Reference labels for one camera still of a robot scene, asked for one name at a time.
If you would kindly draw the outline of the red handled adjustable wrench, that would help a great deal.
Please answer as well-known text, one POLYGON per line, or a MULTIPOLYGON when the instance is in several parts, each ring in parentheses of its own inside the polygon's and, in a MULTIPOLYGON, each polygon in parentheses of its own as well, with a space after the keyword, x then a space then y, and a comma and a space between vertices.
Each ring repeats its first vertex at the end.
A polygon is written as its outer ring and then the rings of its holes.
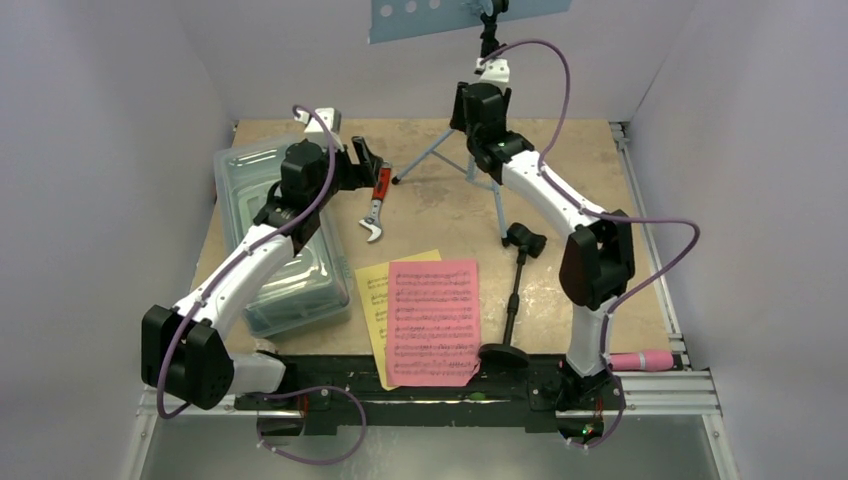
POLYGON ((369 244, 378 241, 383 233, 380 213, 392 178, 392 165, 384 161, 379 169, 377 183, 373 189, 368 214, 359 221, 359 225, 369 232, 369 244))

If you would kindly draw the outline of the blue perforated music stand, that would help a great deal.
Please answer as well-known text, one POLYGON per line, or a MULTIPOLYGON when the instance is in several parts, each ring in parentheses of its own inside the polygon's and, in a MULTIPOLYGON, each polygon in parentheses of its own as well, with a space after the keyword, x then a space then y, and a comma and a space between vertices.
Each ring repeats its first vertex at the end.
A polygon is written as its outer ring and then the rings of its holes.
POLYGON ((494 195, 500 239, 509 245, 508 227, 503 209, 500 186, 502 166, 511 158, 535 147, 523 135, 507 127, 507 113, 512 89, 509 87, 510 68, 497 52, 506 45, 497 40, 497 18, 509 10, 508 1, 473 1, 471 8, 479 12, 483 25, 480 54, 475 64, 475 82, 459 82, 456 86, 449 128, 424 150, 405 169, 391 178, 397 185, 428 157, 435 157, 465 175, 465 180, 494 195), (465 167, 453 162, 438 151, 449 137, 462 133, 466 138, 469 160, 465 167))

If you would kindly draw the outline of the pink sheet music page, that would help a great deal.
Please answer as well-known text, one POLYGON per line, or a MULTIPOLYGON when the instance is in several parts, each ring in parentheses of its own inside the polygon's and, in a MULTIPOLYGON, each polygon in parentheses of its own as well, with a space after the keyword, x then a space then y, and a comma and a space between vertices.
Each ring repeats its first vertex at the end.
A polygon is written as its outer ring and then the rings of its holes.
POLYGON ((392 387, 466 386, 479 369, 481 308, 472 259, 392 262, 385 362, 392 387))

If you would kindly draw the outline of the black microphone stand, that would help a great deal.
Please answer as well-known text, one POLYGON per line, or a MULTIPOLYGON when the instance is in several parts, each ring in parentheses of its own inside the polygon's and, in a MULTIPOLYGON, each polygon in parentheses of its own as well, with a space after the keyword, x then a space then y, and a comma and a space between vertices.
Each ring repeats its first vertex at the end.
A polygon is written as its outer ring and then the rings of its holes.
POLYGON ((525 369, 529 366, 529 355, 513 346, 512 336, 520 307, 520 285, 528 258, 538 258, 547 244, 547 237, 534 233, 522 223, 512 223, 506 231, 506 245, 518 250, 512 291, 506 305, 506 320, 500 343, 487 343, 478 349, 478 358, 485 366, 525 369))

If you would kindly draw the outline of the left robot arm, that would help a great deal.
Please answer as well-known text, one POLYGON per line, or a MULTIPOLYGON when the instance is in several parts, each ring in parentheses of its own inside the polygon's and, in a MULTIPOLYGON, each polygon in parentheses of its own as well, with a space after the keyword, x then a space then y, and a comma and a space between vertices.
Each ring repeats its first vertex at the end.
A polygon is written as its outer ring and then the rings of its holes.
POLYGON ((241 243, 190 294, 172 306, 153 305, 141 320, 141 379, 155 389, 158 414, 170 419, 166 396, 209 410, 227 395, 258 394, 272 408, 297 399, 298 382, 270 353, 231 354, 225 340, 260 289, 293 260, 321 225, 320 213, 339 191, 376 186, 383 159, 366 139, 321 147, 290 145, 278 180, 241 243))

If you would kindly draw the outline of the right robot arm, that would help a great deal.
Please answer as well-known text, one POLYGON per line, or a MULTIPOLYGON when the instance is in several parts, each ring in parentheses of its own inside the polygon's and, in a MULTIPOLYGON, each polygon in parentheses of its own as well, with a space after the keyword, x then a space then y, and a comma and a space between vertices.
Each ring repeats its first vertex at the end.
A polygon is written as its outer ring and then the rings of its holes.
POLYGON ((524 136, 508 129, 510 89, 483 82, 457 85, 450 125, 466 136, 479 170, 535 207, 564 239, 559 282, 572 303, 561 392, 584 407, 610 381, 605 355, 613 305, 635 274, 632 228, 625 212, 607 213, 577 194, 524 136))

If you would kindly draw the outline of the yellow sheet music page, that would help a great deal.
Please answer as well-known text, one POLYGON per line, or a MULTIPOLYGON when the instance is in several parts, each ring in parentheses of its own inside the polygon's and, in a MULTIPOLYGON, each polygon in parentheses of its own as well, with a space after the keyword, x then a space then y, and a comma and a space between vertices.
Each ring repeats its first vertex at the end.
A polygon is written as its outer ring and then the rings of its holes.
POLYGON ((355 280, 364 313, 378 378, 384 390, 391 391, 386 372, 388 274, 391 261, 359 268, 355 280))

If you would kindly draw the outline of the clear plastic storage box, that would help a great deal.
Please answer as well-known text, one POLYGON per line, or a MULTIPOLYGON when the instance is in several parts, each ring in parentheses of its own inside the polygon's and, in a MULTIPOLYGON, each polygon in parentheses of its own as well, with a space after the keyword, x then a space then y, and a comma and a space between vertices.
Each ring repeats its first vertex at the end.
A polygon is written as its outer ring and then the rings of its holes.
MULTIPOLYGON (((280 178, 292 135, 217 152, 213 158, 225 248, 243 240, 280 178)), ((250 333, 259 338, 305 332, 351 318, 352 279, 329 208, 309 243, 283 265, 244 310, 250 333)))

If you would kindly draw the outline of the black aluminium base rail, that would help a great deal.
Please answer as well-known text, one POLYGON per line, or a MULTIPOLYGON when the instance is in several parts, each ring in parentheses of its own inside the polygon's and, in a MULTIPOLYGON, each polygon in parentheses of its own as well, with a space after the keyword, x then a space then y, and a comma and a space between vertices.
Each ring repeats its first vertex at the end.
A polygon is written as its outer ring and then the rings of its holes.
POLYGON ((333 435, 342 426, 520 428, 574 440, 598 437, 625 416, 710 415, 719 411, 706 371, 621 372, 577 394, 558 355, 534 354, 526 369, 482 367, 463 387, 398 387, 379 382, 367 355, 293 355, 283 392, 294 399, 226 395, 209 413, 291 419, 291 434, 333 435))

